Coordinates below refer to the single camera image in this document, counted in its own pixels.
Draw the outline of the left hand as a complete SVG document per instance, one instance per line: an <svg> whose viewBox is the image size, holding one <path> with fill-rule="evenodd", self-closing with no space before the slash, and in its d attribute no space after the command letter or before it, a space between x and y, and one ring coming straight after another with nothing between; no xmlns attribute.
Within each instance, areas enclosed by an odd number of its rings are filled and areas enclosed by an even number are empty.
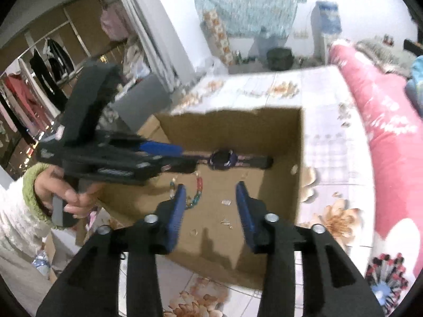
<svg viewBox="0 0 423 317"><path fill-rule="evenodd" d="M34 181L37 202L51 214L52 199L57 196L67 202L64 211L72 214L73 218L87 217L95 207L104 184L92 183L83 193L77 193L63 177L63 171L55 166L49 166L38 174Z"/></svg>

